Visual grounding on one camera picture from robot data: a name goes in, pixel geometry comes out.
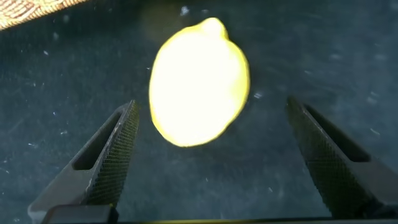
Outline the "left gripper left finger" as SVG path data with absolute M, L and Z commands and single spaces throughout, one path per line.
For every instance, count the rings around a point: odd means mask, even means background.
M 118 107 L 28 206 L 33 223 L 117 223 L 139 107 Z

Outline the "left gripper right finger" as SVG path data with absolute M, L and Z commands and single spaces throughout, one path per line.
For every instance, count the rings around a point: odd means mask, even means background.
M 300 153 L 335 218 L 397 217 L 397 173 L 293 96 L 285 105 Z

